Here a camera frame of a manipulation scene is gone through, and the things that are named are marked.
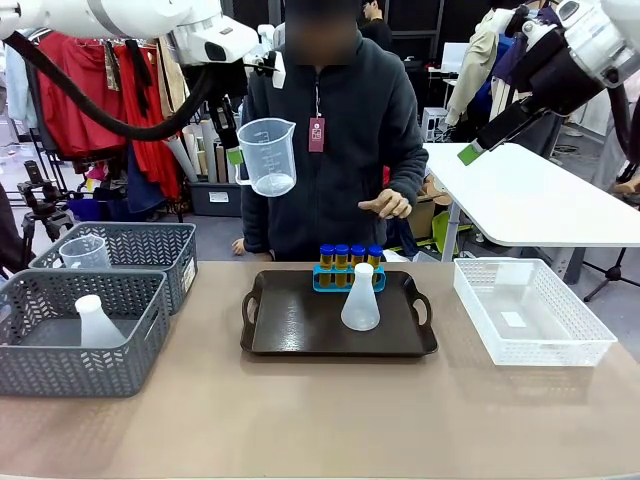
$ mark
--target gray floor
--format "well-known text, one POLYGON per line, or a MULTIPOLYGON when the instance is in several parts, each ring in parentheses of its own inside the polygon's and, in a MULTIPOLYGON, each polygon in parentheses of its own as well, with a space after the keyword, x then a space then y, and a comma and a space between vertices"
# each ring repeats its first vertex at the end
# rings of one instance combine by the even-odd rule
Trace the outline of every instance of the gray floor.
MULTIPOLYGON (((562 162, 563 168, 582 178, 590 179, 602 148, 601 144, 585 137, 569 138, 564 135, 559 143, 576 145, 580 149, 578 154, 557 157, 562 162)), ((17 182, 26 180, 26 174, 23 173, 19 159, 12 159, 9 165, 5 162, 4 165, 0 165, 0 168, 2 168, 0 181, 8 190, 14 189, 17 182)), ((69 167, 64 168, 64 174, 66 181, 71 186, 82 181, 82 178, 74 175, 69 167)), ((18 225, 20 225, 26 211, 26 209, 15 209, 18 225)), ((163 221, 175 221, 175 218, 168 217, 163 221)), ((251 256, 239 258, 234 257, 231 252, 231 243, 242 236, 242 224, 239 219, 188 216, 186 221, 193 222, 198 226, 197 246, 200 260, 251 260, 251 256)), ((42 226, 39 225, 34 249, 36 252, 41 252, 48 244, 49 240, 44 234, 42 226)), ((474 253, 488 253, 482 247, 473 248, 477 248, 474 253)), ((609 268, 615 263, 618 254, 619 250, 617 249, 591 249, 588 251, 587 260, 603 268, 609 268)), ((640 250, 628 251, 623 268, 625 276, 640 282, 640 250)), ((602 279, 602 274, 585 267, 580 283, 572 288, 582 298, 602 279)), ((634 355, 636 360, 640 361, 640 321, 638 321, 640 318, 640 289, 621 282, 614 283, 606 287, 589 306, 634 355)))

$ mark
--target gray storage box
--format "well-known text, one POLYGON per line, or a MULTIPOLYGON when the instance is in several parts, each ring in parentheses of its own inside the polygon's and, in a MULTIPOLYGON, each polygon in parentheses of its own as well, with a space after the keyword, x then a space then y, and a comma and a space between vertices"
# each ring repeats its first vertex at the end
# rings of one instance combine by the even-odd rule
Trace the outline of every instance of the gray storage box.
POLYGON ((69 230, 29 267, 62 266, 58 253, 62 245, 83 235, 97 235, 107 242, 112 267, 161 270, 167 274, 167 305, 174 315, 198 273, 195 231, 196 226, 191 223, 85 222, 69 230))
POLYGON ((241 217, 240 185, 190 183, 193 213, 209 217, 241 217))
POLYGON ((130 397, 169 331, 162 272, 27 270, 0 288, 0 395, 130 397), (83 349, 75 302, 95 294, 127 338, 83 349))

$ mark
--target test tube rack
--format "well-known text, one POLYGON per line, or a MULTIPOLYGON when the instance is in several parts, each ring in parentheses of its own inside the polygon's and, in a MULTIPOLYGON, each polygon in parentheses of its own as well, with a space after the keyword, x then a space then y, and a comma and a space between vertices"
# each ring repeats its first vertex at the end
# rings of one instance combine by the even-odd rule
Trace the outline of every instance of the test tube rack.
MULTIPOLYGON (((331 269, 323 269, 320 265, 316 265, 313 267, 313 289, 318 293, 349 293, 354 277, 355 273, 351 265, 346 270, 338 270, 335 265, 331 269), (320 275, 331 275, 331 284, 328 287, 323 287, 320 284, 320 275), (338 287, 335 281, 336 275, 350 275, 348 278, 351 278, 351 282, 347 283, 346 287, 338 287)), ((384 273, 384 268, 382 266, 376 268, 373 277, 377 279, 373 285, 373 291, 379 293, 387 285, 387 275, 384 273)))

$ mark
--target brown tabletop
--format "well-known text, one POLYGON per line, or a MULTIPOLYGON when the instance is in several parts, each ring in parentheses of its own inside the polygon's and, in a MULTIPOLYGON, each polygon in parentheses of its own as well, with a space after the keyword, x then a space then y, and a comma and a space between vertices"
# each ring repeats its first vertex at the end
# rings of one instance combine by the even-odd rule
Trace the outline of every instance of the brown tabletop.
POLYGON ((239 346, 261 270, 201 263, 145 388, 126 400, 0 399, 0 474, 57 478, 558 478, 640 472, 640 368, 491 362, 451 265, 409 271, 440 351, 418 362, 260 359, 239 346))

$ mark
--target measuring cup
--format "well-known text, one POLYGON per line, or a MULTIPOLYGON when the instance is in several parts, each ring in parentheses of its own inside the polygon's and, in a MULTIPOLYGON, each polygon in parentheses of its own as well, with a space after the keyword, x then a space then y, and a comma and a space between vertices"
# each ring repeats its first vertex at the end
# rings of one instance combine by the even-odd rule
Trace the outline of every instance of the measuring cup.
POLYGON ((261 118, 238 130, 249 180, 240 179, 240 166, 236 165, 236 182, 250 185, 264 197, 279 197, 291 190, 296 184, 295 128, 295 123, 280 118, 261 118))
POLYGON ((96 235, 71 240, 58 253, 67 268, 111 268, 106 242, 96 235))

